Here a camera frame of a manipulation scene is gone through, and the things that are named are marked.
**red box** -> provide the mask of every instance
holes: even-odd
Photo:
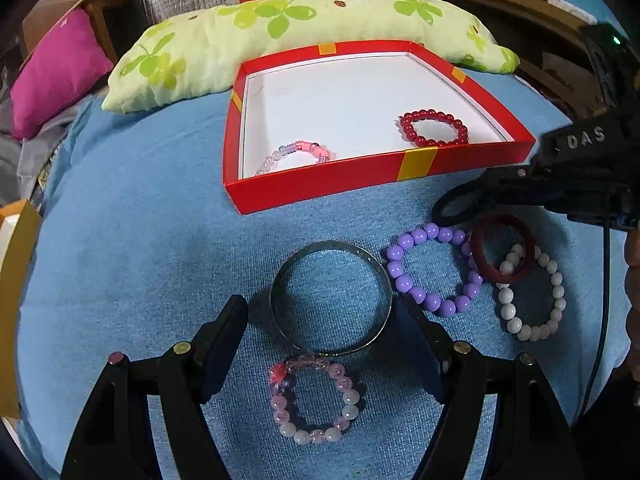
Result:
[[[415,148],[398,118],[421,108],[460,118],[469,144]],[[418,134],[430,128],[425,136],[433,138],[453,135],[436,121],[415,127]],[[280,169],[254,176],[265,156],[295,140],[335,149],[332,161],[313,164],[305,153],[308,160],[284,163],[302,155],[293,153]],[[489,92],[418,44],[330,43],[242,63],[226,118],[222,180],[247,214],[397,180],[520,163],[534,142]]]

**dark red bangle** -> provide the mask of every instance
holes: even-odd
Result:
[[[444,140],[425,139],[422,135],[418,135],[412,125],[412,123],[425,120],[440,121],[441,123],[451,124],[451,126],[458,131],[458,138],[450,140],[449,142]],[[456,119],[451,114],[437,112],[433,109],[405,113],[400,117],[400,126],[402,126],[404,134],[409,142],[415,142],[415,145],[418,146],[418,148],[424,148],[426,146],[457,146],[459,144],[469,143],[469,130],[464,124],[462,124],[460,119]]]
[[[490,225],[495,224],[513,227],[524,240],[524,262],[518,266],[513,274],[501,273],[500,270],[493,267],[487,261],[486,256],[484,256],[484,248],[482,247],[484,233]],[[474,257],[480,276],[494,283],[513,283],[527,276],[533,266],[534,254],[536,252],[536,240],[531,234],[529,227],[519,218],[507,214],[490,215],[480,219],[473,226],[469,245],[471,246],[471,254]]]

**screw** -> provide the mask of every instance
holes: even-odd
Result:
[[[107,361],[110,365],[119,365],[124,359],[124,354],[122,352],[112,352],[109,354]]]
[[[174,352],[178,355],[186,354],[189,350],[191,350],[191,343],[188,341],[180,341],[174,345]]]
[[[527,366],[531,366],[536,363],[536,358],[533,357],[529,352],[523,352],[519,355],[520,362],[526,364]]]
[[[459,354],[468,354],[471,352],[471,345],[466,341],[456,341],[453,343],[453,349]]]

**yellow stripe on box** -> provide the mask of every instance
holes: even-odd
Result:
[[[335,54],[336,52],[335,43],[323,43],[322,45],[318,45],[318,54],[320,54],[320,56]]]
[[[236,105],[236,108],[238,108],[238,111],[242,112],[242,99],[235,90],[231,91],[231,100]]]
[[[453,70],[451,71],[451,75],[457,79],[458,81],[460,81],[460,84],[462,84],[463,82],[465,82],[466,79],[466,74],[464,72],[462,72],[462,70],[460,70],[457,66],[453,67]]]
[[[437,146],[406,150],[396,180],[409,180],[410,178],[427,176],[437,153]]]

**pink beaded bracelet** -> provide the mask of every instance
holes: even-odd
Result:
[[[269,173],[275,162],[278,162],[283,156],[289,155],[293,152],[307,152],[311,153],[320,162],[329,162],[331,160],[331,153],[324,149],[317,142],[306,142],[306,140],[297,140],[286,146],[280,146],[275,152],[268,155],[262,163],[260,169],[255,172],[256,175],[262,175]]]
[[[342,409],[342,415],[338,416],[333,425],[324,431],[319,428],[311,432],[300,430],[290,421],[291,414],[286,409],[289,401],[285,393],[291,386],[291,380],[287,378],[287,375],[293,375],[310,368],[327,372],[329,377],[335,381],[336,389],[342,393],[342,400],[345,404]],[[279,425],[281,435],[292,436],[295,443],[300,444],[300,446],[304,446],[309,442],[314,444],[337,442],[342,437],[342,432],[350,426],[351,421],[360,413],[356,406],[356,403],[360,400],[360,394],[353,389],[353,381],[345,375],[344,366],[340,363],[332,364],[325,356],[305,353],[276,363],[269,369],[269,382],[271,407],[275,410],[273,412],[273,420]]]

